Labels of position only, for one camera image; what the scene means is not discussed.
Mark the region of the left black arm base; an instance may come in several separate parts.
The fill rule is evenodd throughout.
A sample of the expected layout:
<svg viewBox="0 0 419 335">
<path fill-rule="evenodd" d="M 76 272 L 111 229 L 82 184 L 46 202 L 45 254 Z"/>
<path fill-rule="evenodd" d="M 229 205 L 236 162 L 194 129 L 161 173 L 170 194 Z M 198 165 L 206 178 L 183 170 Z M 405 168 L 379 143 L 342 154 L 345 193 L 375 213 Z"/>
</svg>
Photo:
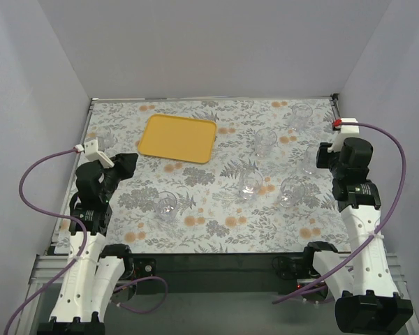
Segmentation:
<svg viewBox="0 0 419 335">
<path fill-rule="evenodd" d="M 135 279 L 146 278 L 156 274 L 156 260 L 154 258 L 133 258 L 131 268 L 120 277 L 116 287 L 123 286 Z M 132 284 L 112 294 L 115 303 L 126 303 L 132 299 L 138 291 L 138 284 Z"/>
</svg>

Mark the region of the floral patterned table mat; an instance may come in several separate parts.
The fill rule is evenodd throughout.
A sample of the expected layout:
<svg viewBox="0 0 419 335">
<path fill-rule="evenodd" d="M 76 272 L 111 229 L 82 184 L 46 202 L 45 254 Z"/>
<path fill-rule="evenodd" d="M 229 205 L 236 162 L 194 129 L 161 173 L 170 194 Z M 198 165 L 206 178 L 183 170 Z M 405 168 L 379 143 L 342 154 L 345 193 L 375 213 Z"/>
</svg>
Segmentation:
<svg viewBox="0 0 419 335">
<path fill-rule="evenodd" d="M 290 128 L 296 103 L 313 109 L 303 131 Z M 339 251 L 349 250 L 330 173 L 302 171 L 306 148 L 334 139 L 328 99 L 101 101 L 91 110 L 86 136 L 107 126 L 114 138 L 108 155 L 134 152 L 155 114 L 215 122 L 212 157 L 205 164 L 139 157 L 133 178 L 120 183 L 111 199 L 109 244 L 127 244 L 135 253 L 255 253 L 301 251 L 311 241 L 327 241 Z M 254 137 L 263 128 L 271 128 L 277 142 L 259 157 Z M 263 186 L 254 199 L 243 200 L 239 181 L 255 170 Z M 287 178 L 301 181 L 305 194 L 284 208 L 277 198 Z M 154 201 L 164 191 L 177 198 L 172 221 L 154 211 Z"/>
</svg>

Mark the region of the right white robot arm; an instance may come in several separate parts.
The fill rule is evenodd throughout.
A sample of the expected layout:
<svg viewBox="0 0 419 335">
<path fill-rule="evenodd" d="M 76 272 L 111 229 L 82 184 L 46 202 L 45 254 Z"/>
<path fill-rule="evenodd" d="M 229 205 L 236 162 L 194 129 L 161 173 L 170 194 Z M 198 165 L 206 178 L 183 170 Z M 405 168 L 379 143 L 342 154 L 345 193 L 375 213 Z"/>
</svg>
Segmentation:
<svg viewBox="0 0 419 335">
<path fill-rule="evenodd" d="M 381 200 L 376 185 L 367 178 L 372 154 L 368 141 L 348 137 L 339 151 L 321 143 L 316 157 L 316 166 L 332 174 L 332 194 L 346 226 L 353 270 L 334 269 L 338 251 L 327 242 L 311 242 L 305 251 L 334 297 L 335 319 L 343 333 L 396 334 L 413 315 L 413 306 L 400 297 L 383 235 L 375 231 Z"/>
</svg>

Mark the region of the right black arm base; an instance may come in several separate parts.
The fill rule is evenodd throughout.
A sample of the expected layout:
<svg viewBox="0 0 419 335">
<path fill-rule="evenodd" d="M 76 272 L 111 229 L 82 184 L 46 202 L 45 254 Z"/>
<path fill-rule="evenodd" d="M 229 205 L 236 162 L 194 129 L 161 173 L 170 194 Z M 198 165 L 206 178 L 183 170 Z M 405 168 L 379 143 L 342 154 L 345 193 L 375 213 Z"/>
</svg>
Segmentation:
<svg viewBox="0 0 419 335">
<path fill-rule="evenodd" d="M 281 280 L 295 281 L 296 284 L 294 286 L 296 290 L 309 285 L 313 280 L 321 276 L 316 270 L 306 265 L 303 258 L 300 257 L 291 258 L 286 255 L 278 255 L 272 258 L 271 265 L 275 274 Z M 327 304 L 332 301 L 332 298 L 328 297 L 328 295 L 327 285 L 321 282 L 304 291 L 301 297 L 312 304 Z"/>
</svg>

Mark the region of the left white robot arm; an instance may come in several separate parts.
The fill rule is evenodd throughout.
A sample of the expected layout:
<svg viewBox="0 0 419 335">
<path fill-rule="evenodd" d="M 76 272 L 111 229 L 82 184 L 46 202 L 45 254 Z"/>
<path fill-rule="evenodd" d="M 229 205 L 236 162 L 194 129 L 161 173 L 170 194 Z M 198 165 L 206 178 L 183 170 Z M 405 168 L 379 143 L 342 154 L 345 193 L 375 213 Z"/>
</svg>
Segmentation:
<svg viewBox="0 0 419 335">
<path fill-rule="evenodd" d="M 111 164 L 84 163 L 75 171 L 70 201 L 68 260 L 57 302 L 38 334 L 104 334 L 104 317 L 117 281 L 133 270 L 126 244 L 106 245 L 110 200 L 119 183 L 133 177 L 138 155 L 117 154 Z"/>
</svg>

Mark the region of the clear glass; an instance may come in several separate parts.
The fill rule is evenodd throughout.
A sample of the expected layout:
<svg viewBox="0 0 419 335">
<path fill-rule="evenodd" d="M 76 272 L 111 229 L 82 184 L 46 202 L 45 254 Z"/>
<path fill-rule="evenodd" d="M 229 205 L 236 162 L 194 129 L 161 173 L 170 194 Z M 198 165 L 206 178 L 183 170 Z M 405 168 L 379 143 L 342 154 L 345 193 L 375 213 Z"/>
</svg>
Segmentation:
<svg viewBox="0 0 419 335">
<path fill-rule="evenodd" d="M 318 145 L 309 145 L 302 159 L 302 171 L 307 174 L 315 174 L 317 171 L 316 159 L 318 154 Z"/>
<path fill-rule="evenodd" d="M 289 208 L 297 204 L 305 194 L 304 184 L 295 179 L 287 178 L 282 181 L 279 189 L 277 203 L 284 208 Z"/>
<path fill-rule="evenodd" d="M 238 195 L 243 200 L 254 199 L 263 186 L 263 177 L 259 171 L 250 171 L 246 173 L 239 181 Z"/>
<path fill-rule="evenodd" d="M 277 134 L 271 128 L 263 128 L 254 137 L 254 153 L 259 157 L 269 154 L 277 142 Z"/>
<path fill-rule="evenodd" d="M 296 103 L 291 107 L 291 112 L 290 128 L 294 131 L 303 131 L 313 114 L 312 107 L 306 103 Z"/>
<path fill-rule="evenodd" d="M 98 140 L 98 147 L 101 151 L 105 151 L 106 149 L 113 147 L 114 138 L 112 131 L 107 126 L 98 127 L 95 130 L 95 136 Z"/>
<path fill-rule="evenodd" d="M 172 221 L 177 215 L 177 198 L 171 192 L 160 192 L 154 201 L 154 211 L 163 221 Z"/>
</svg>

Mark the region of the yellow plastic tray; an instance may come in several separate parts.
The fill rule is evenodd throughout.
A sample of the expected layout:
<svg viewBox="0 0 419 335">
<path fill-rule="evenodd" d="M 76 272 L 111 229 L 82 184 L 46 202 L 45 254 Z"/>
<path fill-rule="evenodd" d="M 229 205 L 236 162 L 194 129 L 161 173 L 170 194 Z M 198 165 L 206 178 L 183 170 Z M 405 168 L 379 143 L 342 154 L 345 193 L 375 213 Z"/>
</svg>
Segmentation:
<svg viewBox="0 0 419 335">
<path fill-rule="evenodd" d="M 155 114 L 138 144 L 145 156 L 205 164 L 212 156 L 217 125 L 203 119 Z"/>
</svg>

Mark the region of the aluminium table frame rail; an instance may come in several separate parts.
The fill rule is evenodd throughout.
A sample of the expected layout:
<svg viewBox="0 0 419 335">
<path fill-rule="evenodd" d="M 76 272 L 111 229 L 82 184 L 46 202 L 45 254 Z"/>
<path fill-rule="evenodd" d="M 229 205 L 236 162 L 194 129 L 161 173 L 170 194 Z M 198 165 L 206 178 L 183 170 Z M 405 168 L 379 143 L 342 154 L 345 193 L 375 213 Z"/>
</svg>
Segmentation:
<svg viewBox="0 0 419 335">
<path fill-rule="evenodd" d="M 334 118 L 330 123 L 332 132 L 334 133 L 334 139 L 337 136 L 337 131 L 334 131 L 332 127 L 332 123 L 335 120 L 336 119 L 334 114 Z M 334 139 L 327 143 L 332 144 L 334 142 Z M 115 154 L 110 156 L 107 154 L 106 150 L 104 152 L 110 159 L 117 155 Z M 119 154 L 130 153 L 138 154 L 138 158 L 141 156 L 145 156 L 140 154 L 138 149 L 134 152 L 125 152 Z M 77 191 L 75 184 L 75 171 L 82 164 L 89 162 L 83 153 L 79 154 L 76 152 L 76 155 L 78 159 L 76 166 L 74 167 L 70 185 L 66 194 L 66 203 L 63 209 L 61 210 L 61 213 L 59 214 L 61 224 L 65 227 L 65 229 L 57 239 L 56 248 L 58 251 L 62 252 L 62 259 L 66 264 L 66 268 L 54 277 L 54 282 L 58 282 L 61 284 L 63 281 L 63 275 L 73 265 L 73 263 L 68 260 L 68 253 L 70 237 L 69 227 L 73 219 L 70 215 L 70 201 Z M 332 174 L 328 169 L 317 168 L 317 170 L 328 171 L 330 173 L 332 182 Z M 339 211 L 338 202 L 336 201 L 336 203 L 337 210 Z M 382 234 L 382 228 L 387 222 L 388 218 L 381 215 L 380 224 L 375 231 L 377 233 Z M 138 291 L 134 297 L 140 295 L 155 294 L 157 292 L 162 292 L 164 294 L 170 294 L 172 292 L 273 292 L 276 294 L 276 297 L 273 299 L 272 302 L 274 306 L 287 306 L 291 301 L 295 300 L 298 297 L 301 297 L 304 291 L 309 290 L 316 284 L 324 282 L 324 280 L 323 277 L 320 276 L 319 278 L 313 280 L 309 285 L 304 286 L 299 290 L 296 290 L 294 286 L 296 284 L 295 281 L 281 280 L 275 274 L 271 265 L 272 258 L 278 255 L 286 255 L 290 256 L 291 258 L 300 257 L 303 258 L 304 263 L 306 265 L 309 265 L 311 267 L 312 262 L 309 259 L 308 252 L 305 251 L 305 248 L 308 246 L 308 244 L 301 251 L 255 253 L 135 253 L 131 250 L 130 246 L 126 244 L 131 250 L 131 252 L 128 255 L 129 260 L 132 260 L 133 258 L 154 258 L 156 260 L 156 274 L 146 278 L 135 279 L 118 288 L 115 286 L 112 293 L 118 292 L 123 288 L 131 286 L 132 284 L 138 284 Z M 342 252 L 337 249 L 339 260 L 335 262 L 335 270 L 338 270 L 341 266 L 345 266 L 345 268 L 348 271 L 353 270 L 352 266 L 349 263 L 350 260 L 352 260 L 349 238 L 348 244 L 349 250 L 347 252 Z M 113 302 L 112 296 L 108 304 L 108 307 L 109 306 L 115 306 L 120 309 L 128 308 L 127 304 Z"/>
</svg>

